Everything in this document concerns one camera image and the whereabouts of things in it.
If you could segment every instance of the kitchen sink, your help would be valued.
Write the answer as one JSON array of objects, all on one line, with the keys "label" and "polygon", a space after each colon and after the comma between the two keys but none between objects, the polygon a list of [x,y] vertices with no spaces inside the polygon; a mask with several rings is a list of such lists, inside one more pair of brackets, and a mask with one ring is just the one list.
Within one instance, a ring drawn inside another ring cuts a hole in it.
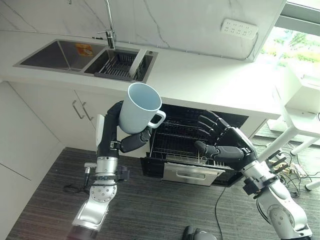
[{"label": "kitchen sink", "polygon": [[56,39],[14,67],[145,83],[158,53],[144,51],[137,57],[139,52],[134,48],[109,49],[104,44]]},{"label": "kitchen sink", "polygon": [[103,44],[55,40],[19,65],[79,72],[104,48]]}]

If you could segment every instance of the mug handle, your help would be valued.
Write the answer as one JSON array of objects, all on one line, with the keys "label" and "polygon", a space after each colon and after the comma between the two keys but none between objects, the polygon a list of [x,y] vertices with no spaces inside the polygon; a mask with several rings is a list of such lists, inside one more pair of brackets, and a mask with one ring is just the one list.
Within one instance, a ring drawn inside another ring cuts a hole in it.
[{"label": "mug handle", "polygon": [[151,121],[148,123],[148,126],[152,129],[156,129],[157,127],[160,126],[160,124],[163,123],[163,121],[166,119],[166,113],[164,111],[156,111],[156,115],[160,116],[161,119],[157,123],[152,123]]}]

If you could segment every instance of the kitchen faucet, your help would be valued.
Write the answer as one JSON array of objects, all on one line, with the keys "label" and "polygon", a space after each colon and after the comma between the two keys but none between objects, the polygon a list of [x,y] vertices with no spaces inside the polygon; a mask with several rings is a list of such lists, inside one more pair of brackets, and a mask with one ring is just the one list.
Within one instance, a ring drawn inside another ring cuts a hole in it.
[{"label": "kitchen faucet", "polygon": [[109,22],[110,22],[110,29],[106,29],[105,31],[99,31],[97,34],[105,34],[106,35],[106,40],[107,44],[110,49],[115,49],[116,48],[116,34],[114,31],[114,24],[112,22],[112,17],[111,17],[111,8],[109,4],[109,0],[104,0]]}]

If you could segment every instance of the dishwasher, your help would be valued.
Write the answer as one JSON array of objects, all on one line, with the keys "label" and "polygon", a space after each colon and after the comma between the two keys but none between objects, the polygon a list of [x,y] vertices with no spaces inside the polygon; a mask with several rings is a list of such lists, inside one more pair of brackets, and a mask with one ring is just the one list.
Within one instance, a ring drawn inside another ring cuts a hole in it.
[{"label": "dishwasher", "polygon": [[[146,152],[146,157],[140,158],[145,176],[224,187],[230,187],[241,179],[240,172],[222,162],[206,158],[194,146],[198,140],[210,144],[208,137],[198,131],[198,116],[203,109],[163,104],[161,110],[166,113],[166,119],[152,131],[150,151]],[[240,128],[248,118],[238,114],[215,113],[236,128]]]}]

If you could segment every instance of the cabinet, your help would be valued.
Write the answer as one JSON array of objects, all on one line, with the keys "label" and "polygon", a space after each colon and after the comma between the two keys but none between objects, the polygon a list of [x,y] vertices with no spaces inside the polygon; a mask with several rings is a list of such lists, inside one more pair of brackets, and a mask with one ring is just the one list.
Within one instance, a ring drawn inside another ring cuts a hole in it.
[{"label": "cabinet", "polygon": [[[97,115],[105,115],[109,108],[111,108],[115,103],[122,101],[125,97],[125,91],[117,91],[116,94],[98,94],[86,91],[76,91],[79,99],[82,103],[85,102],[85,109],[90,117],[93,117],[91,120],[94,127],[97,125]],[[127,137],[128,134],[123,132],[120,127],[117,127],[117,139],[122,140],[123,138]],[[142,156],[146,155],[146,152],[150,150],[149,142],[131,152],[122,153],[119,152],[120,155],[123,156],[130,156],[135,158],[141,158]]]},{"label": "cabinet", "polygon": [[0,165],[0,181],[2,183],[0,239],[6,239],[33,191],[30,191],[29,180],[2,165]]},{"label": "cabinet", "polygon": [[6,81],[0,113],[0,239],[6,239],[63,145]]},{"label": "cabinet", "polygon": [[64,146],[96,149],[94,126],[74,90],[17,82],[11,85]]},{"label": "cabinet", "polygon": [[0,113],[0,164],[32,180],[59,141],[5,81]]},{"label": "cabinet", "polygon": [[[12,82],[11,85],[66,147],[91,151],[97,150],[97,115],[105,115],[126,94],[124,91],[98,94],[18,82]],[[118,140],[128,136],[119,127],[117,133]],[[132,152],[120,152],[120,155],[140,158],[148,149],[149,144],[146,144]]]}]

